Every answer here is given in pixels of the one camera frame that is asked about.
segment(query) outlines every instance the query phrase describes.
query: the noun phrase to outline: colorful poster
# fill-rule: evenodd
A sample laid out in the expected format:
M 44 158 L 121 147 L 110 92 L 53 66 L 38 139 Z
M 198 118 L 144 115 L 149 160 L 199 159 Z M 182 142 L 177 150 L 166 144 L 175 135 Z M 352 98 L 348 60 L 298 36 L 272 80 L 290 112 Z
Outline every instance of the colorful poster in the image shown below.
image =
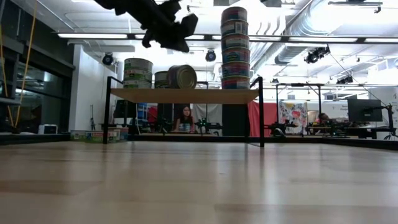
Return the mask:
M 285 123 L 287 120 L 297 127 L 287 128 L 286 133 L 304 133 L 304 128 L 307 126 L 307 104 L 279 102 L 279 122 Z

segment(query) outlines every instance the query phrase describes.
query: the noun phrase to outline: cable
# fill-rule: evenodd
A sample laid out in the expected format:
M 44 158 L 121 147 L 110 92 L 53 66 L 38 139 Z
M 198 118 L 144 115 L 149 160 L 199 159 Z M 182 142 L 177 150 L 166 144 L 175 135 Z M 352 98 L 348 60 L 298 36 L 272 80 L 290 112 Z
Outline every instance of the cable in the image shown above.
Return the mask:
M 27 69 L 28 69 L 28 66 L 29 66 L 30 50 L 32 50 L 33 33 L 35 31 L 35 23 L 36 23 L 36 13 L 37 13 L 37 0 L 35 0 L 35 8 L 34 8 L 34 12 L 33 12 L 32 29 L 30 30 L 30 40 L 29 40 L 29 46 L 28 46 L 28 49 L 27 49 L 25 73 L 24 73 L 24 77 L 22 79 L 21 99 L 20 99 L 21 104 L 22 104 L 22 100 L 24 99 L 25 78 L 26 78 Z M 17 111 L 17 119 L 15 121 L 15 126 L 14 126 L 15 128 L 18 125 L 20 112 L 21 112 L 21 106 L 19 105 L 18 106 L 18 111 Z
M 4 79 L 4 91 L 6 91 L 6 98 L 8 98 L 8 89 L 7 89 L 7 78 L 6 78 L 6 69 L 4 66 L 4 53 L 2 51 L 2 27 L 0 24 L 0 56 L 1 56 L 1 66 L 2 66 L 2 77 Z M 11 126 L 14 127 L 14 121 L 12 118 L 12 113 L 11 113 L 11 109 L 10 106 L 7 106 L 8 109 L 8 116 L 10 117 L 10 122 L 11 122 Z

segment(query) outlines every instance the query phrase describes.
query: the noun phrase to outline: long dark hair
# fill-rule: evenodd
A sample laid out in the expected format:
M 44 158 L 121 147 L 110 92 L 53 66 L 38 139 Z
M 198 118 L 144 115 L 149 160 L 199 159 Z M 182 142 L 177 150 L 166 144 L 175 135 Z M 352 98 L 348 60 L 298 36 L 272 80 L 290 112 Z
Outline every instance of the long dark hair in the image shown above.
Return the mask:
M 184 115 L 184 109 L 185 108 L 189 109 L 189 116 L 188 117 L 185 117 L 185 115 Z M 180 122 L 181 123 L 193 123 L 191 107 L 189 107 L 188 105 L 182 106 L 181 110 L 180 110 L 179 118 L 180 118 Z

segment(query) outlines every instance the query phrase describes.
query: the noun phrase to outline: woman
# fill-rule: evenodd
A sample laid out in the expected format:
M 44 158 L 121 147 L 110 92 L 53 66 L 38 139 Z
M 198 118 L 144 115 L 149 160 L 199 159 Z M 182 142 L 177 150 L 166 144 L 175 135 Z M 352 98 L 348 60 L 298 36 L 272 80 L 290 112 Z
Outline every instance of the woman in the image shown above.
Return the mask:
M 175 121 L 174 131 L 194 133 L 195 125 L 193 123 L 191 108 L 185 106 L 182 108 L 180 116 Z

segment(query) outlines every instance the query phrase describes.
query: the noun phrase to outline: fluorescent light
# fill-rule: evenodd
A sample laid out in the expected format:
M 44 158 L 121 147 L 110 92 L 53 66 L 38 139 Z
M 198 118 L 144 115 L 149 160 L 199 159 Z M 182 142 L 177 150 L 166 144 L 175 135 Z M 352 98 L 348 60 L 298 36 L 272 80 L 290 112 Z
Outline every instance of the fluorescent light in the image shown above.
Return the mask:
M 366 38 L 365 42 L 398 43 L 398 37 L 397 38 Z
M 96 2 L 94 2 L 94 0 L 71 0 L 71 2 L 75 2 L 75 3 L 78 3 L 78 2 L 96 3 Z
M 58 34 L 61 38 L 68 39 L 126 39 L 127 34 Z
M 249 36 L 250 41 L 259 40 L 259 41 L 280 41 L 280 37 L 262 37 L 262 36 Z
M 190 36 L 190 37 L 186 37 L 185 38 L 186 40 L 203 40 L 203 39 L 205 39 L 205 36 L 204 35 L 192 35 L 192 36 Z
M 311 43 L 286 43 L 288 47 L 327 47 L 327 44 L 311 44 Z
M 289 41 L 303 42 L 356 42 L 358 38 L 346 37 L 291 37 Z

